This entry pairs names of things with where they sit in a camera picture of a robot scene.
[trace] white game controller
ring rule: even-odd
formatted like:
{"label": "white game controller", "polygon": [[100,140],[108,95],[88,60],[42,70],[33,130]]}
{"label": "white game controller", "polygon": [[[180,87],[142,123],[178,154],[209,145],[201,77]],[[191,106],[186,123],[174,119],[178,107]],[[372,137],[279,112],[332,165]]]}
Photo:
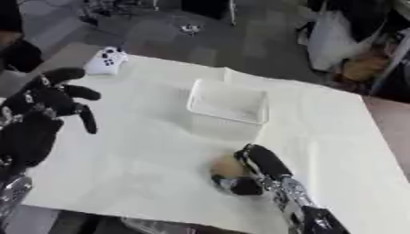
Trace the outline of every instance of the white game controller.
{"label": "white game controller", "polygon": [[123,62],[128,61],[128,55],[120,48],[107,47],[101,49],[85,64],[88,75],[116,75]]}

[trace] black robotic glove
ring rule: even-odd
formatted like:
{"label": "black robotic glove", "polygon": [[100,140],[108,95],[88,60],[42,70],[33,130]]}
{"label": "black robotic glove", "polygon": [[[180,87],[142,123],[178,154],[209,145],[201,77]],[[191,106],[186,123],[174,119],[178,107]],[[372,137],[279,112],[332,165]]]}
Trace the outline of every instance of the black robotic glove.
{"label": "black robotic glove", "polygon": [[11,165],[0,177],[15,175],[41,163],[52,149],[64,122],[62,116],[79,114],[88,133],[97,133],[92,111],[73,98],[99,100],[100,93],[66,84],[84,76],[83,69],[55,69],[30,81],[21,91],[0,106],[3,129],[0,131],[0,158]]}

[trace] cable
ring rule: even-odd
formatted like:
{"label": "cable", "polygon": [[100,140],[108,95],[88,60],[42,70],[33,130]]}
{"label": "cable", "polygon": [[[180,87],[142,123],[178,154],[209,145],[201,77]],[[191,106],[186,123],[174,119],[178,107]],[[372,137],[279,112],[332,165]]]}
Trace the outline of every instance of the cable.
{"label": "cable", "polygon": [[[47,1],[47,0],[22,0],[22,1],[20,1],[20,2],[17,2],[17,4],[18,4],[19,6],[22,6],[22,5],[24,5],[24,4],[26,4],[26,3],[30,3],[30,2],[40,2],[40,3],[44,3],[44,4],[46,4],[46,5],[49,5],[49,6],[51,6],[51,7],[55,7],[55,8],[65,8],[65,9],[69,9],[76,17],[80,17],[79,14],[78,14],[78,13],[76,12],[76,10],[74,9],[73,5],[70,5],[70,4],[67,4],[67,5],[55,5],[55,4],[52,4],[51,2],[49,2],[49,1]],[[109,35],[109,36],[112,36],[112,37],[117,37],[117,38],[119,38],[119,39],[121,40],[120,46],[122,46],[122,45],[124,44],[124,42],[125,42],[125,39],[124,39],[123,36],[120,36],[120,35],[115,34],[115,33],[113,33],[113,32],[109,32],[109,31],[102,30],[102,29],[98,28],[98,26],[92,27],[91,30],[92,30],[92,31],[96,31],[96,32],[100,32],[100,33],[104,33],[104,34]]]}

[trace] white bag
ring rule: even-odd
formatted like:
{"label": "white bag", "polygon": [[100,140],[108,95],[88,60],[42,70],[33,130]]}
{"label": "white bag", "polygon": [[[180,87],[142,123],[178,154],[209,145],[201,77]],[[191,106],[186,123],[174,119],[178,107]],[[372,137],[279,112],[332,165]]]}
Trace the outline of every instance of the white bag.
{"label": "white bag", "polygon": [[358,43],[351,37],[350,22],[341,12],[321,11],[307,43],[312,69],[327,71],[368,50],[378,31]]}

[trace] chair leg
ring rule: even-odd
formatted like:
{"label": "chair leg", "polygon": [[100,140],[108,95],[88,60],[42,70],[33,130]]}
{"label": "chair leg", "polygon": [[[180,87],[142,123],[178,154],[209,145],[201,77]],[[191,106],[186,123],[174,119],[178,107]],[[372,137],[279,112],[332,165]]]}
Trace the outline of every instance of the chair leg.
{"label": "chair leg", "polygon": [[229,11],[231,14],[231,24],[232,26],[236,26],[236,4],[235,0],[229,1]]}

